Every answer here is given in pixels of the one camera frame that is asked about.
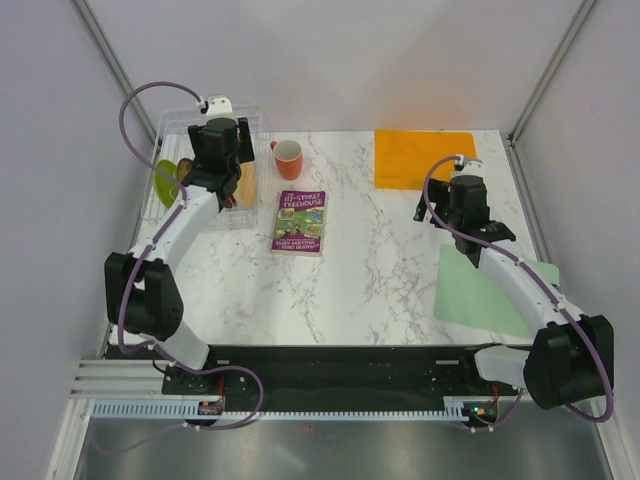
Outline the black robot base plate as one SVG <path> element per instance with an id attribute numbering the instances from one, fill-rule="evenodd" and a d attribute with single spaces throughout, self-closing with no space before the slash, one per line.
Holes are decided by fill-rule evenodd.
<path id="1" fill-rule="evenodd" d="M 423 407 L 437 398 L 513 397 L 514 387 L 478 376 L 474 346 L 216 346 L 207 369 L 238 372 L 195 376 L 169 367 L 162 391 L 215 395 L 252 411 L 278 406 Z"/>

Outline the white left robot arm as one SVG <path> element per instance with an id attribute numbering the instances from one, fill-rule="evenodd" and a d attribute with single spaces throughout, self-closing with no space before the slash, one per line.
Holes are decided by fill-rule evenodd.
<path id="1" fill-rule="evenodd" d="M 218 385 L 220 371 L 207 361 L 209 345 L 183 320 L 174 270 L 196 237 L 231 204 L 241 165 L 254 161 L 255 154 L 245 117 L 213 118 L 190 126 L 188 135 L 193 165 L 161 224 L 128 253 L 114 252 L 105 260 L 106 306 L 122 353 L 156 349 L 185 369 L 190 387 L 208 393 Z"/>

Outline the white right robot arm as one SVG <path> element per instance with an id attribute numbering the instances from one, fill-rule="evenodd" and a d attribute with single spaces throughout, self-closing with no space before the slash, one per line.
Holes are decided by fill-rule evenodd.
<path id="1" fill-rule="evenodd" d="M 593 423 L 614 411 L 614 332 L 606 317 L 588 316 L 567 301 L 524 255 L 515 235 L 489 217 L 478 175 L 427 178 L 414 215 L 447 230 L 441 248 L 434 314 L 440 320 L 514 321 L 533 341 L 526 348 L 469 348 L 458 368 L 467 392 L 493 382 L 525 390 L 544 410 L 565 407 Z"/>

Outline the yellow patterned dark-rimmed plate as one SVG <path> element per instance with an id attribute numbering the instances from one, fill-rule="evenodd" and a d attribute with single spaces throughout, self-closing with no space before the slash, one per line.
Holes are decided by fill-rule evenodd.
<path id="1" fill-rule="evenodd" d="M 176 165 L 175 178 L 182 184 L 187 186 L 190 182 L 189 175 L 191 173 L 194 161 L 190 158 L 182 158 Z"/>

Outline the green plate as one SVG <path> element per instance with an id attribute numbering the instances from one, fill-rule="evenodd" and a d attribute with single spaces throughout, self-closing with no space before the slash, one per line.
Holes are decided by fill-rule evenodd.
<path id="1" fill-rule="evenodd" d="M 156 164 L 158 172 L 153 173 L 153 184 L 161 204 L 169 209 L 180 194 L 177 186 L 177 166 L 171 160 L 161 159 Z"/>

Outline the cream plate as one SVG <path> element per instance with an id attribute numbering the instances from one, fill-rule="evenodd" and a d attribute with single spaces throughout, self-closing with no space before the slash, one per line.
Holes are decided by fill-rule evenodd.
<path id="1" fill-rule="evenodd" d="M 240 165 L 241 176 L 234 193 L 237 204 L 246 209 L 253 209 L 257 198 L 257 179 L 255 162 L 245 162 Z"/>

